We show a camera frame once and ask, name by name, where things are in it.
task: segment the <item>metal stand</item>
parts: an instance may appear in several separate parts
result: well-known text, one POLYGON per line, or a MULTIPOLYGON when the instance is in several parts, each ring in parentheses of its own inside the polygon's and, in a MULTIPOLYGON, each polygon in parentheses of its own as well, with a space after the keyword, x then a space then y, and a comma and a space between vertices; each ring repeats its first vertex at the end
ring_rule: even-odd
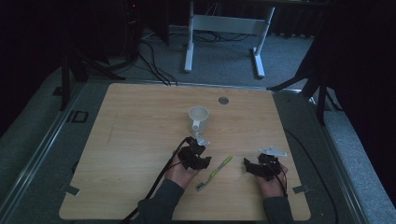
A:
POLYGON ((220 16, 206 16, 194 15, 194 3, 190 1, 190 19, 189 19, 189 43, 187 46, 185 72, 191 72, 192 68, 192 54, 194 50, 194 43, 192 36, 194 30, 214 31, 223 33, 236 33, 246 35, 259 35, 260 40, 257 48, 253 48, 253 60, 256 64, 257 75, 265 77, 264 69, 262 66, 262 45, 264 44, 265 37, 267 36, 268 29, 271 24, 271 19, 274 14, 274 7, 270 7, 265 20, 253 20, 244 18, 230 18, 220 16))
POLYGON ((78 49, 71 47, 62 62, 62 87, 60 93, 60 95, 62 95, 61 111, 64 111, 70 101, 70 70, 72 70, 76 81, 85 82, 88 80, 89 76, 86 72, 84 63, 87 63, 90 67, 111 79, 125 80, 125 77, 117 76, 96 61, 85 56, 85 54, 78 49))
POLYGON ((318 96, 318 107, 317 107, 317 117, 321 125, 324 124, 324 106, 325 106, 325 101, 326 101, 326 95, 327 95, 327 82, 328 82, 328 73, 327 72, 304 72, 299 73, 297 72, 296 76, 283 82, 280 83, 279 85, 276 85, 274 87, 268 87, 268 91, 281 91, 288 86, 303 80, 304 78, 308 78, 308 81, 305 83, 303 89, 302 89, 302 94, 305 97, 312 97, 315 93, 315 91, 319 88, 319 96, 318 96))

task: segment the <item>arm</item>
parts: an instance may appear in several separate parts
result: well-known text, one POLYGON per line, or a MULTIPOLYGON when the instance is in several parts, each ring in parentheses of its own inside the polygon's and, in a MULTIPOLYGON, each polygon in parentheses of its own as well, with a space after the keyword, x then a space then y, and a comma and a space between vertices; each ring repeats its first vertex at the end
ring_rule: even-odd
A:
POLYGON ((188 170, 179 164, 178 156, 174 157, 171 168, 166 171, 164 180, 153 198, 142 200, 137 204, 139 216, 133 224, 164 224, 172 221, 172 215, 185 189, 198 175, 198 170, 188 170))
POLYGON ((288 168, 281 164, 281 169, 283 172, 281 172, 278 177, 282 183, 279 183, 276 178, 267 181, 263 177, 256 176, 262 192, 262 205, 265 215, 268 218, 268 222, 271 224, 294 223, 289 200, 285 197, 283 187, 281 186, 281 184, 285 186, 285 173, 288 172, 288 168))

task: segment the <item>white metal frame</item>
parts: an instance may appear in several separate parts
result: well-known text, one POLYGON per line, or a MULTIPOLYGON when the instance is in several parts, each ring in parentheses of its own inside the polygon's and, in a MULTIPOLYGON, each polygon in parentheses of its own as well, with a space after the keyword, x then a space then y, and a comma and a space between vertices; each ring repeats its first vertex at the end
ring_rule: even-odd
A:
POLYGON ((193 31, 205 30, 224 33, 259 35, 259 44, 257 48, 253 48, 252 52, 258 76, 265 77, 260 53, 262 52, 262 45, 264 44, 265 37, 267 36, 274 10, 275 8, 271 7, 271 10, 265 20, 194 15, 194 2, 190 1, 189 44, 187 46, 186 63, 184 66, 185 72, 189 73, 192 69, 192 54, 194 51, 194 43, 192 42, 193 31))

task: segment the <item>wooden table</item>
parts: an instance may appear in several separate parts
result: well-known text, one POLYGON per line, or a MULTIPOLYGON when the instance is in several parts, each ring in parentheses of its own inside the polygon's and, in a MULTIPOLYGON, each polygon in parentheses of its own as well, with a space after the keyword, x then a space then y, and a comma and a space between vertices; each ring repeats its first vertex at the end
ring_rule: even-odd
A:
POLYGON ((275 146, 288 152, 279 158, 289 168, 288 194, 295 220, 310 211, 303 193, 272 93, 264 90, 112 84, 100 108, 60 216, 64 219, 123 219, 154 183, 178 144, 187 136, 188 111, 194 105, 209 110, 203 137, 210 141, 202 157, 207 169, 196 176, 181 198, 174 220, 265 220, 255 177, 243 158, 257 163, 258 149, 275 146), (227 97, 229 103, 219 103, 227 97), (206 181, 228 156, 233 159, 202 191, 206 181))

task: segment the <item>tripod leg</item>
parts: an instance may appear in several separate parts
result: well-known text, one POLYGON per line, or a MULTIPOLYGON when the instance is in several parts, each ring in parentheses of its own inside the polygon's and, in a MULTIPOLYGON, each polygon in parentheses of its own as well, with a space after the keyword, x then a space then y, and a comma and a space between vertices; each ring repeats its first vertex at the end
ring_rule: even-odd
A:
POLYGON ((320 80, 318 77, 311 77, 306 81, 305 85, 303 86, 303 89, 301 90, 301 93, 303 94, 304 97, 312 97, 317 91, 317 89, 320 87, 320 80))
POLYGON ((102 65, 99 63, 95 62, 94 60, 91 60, 87 56, 85 56, 82 52, 80 52, 78 49, 73 48, 73 52, 77 54, 77 56, 84 62, 88 63, 90 66, 98 70, 99 72, 105 74, 106 76, 110 77, 111 79, 116 79, 116 80, 125 80, 125 77, 119 77, 116 74, 106 70, 102 65))
POLYGON ((60 110, 64 111, 70 100, 70 70, 68 56, 64 56, 64 61, 62 62, 62 105, 60 110))
POLYGON ((327 93, 327 78, 328 73, 325 72, 322 77, 322 81, 319 86, 319 97, 318 97, 318 108, 317 108, 317 117, 321 125, 324 124, 324 105, 326 101, 326 93, 327 93))
POLYGON ((289 79, 289 80, 287 80, 285 82, 282 82, 279 85, 276 85, 274 87, 267 87, 267 90, 268 91, 281 91, 281 90, 287 88, 288 86, 291 86, 292 84, 303 80, 304 78, 306 78, 306 77, 304 77, 304 76, 296 76, 296 77, 293 77, 293 78, 291 78, 291 79, 289 79))

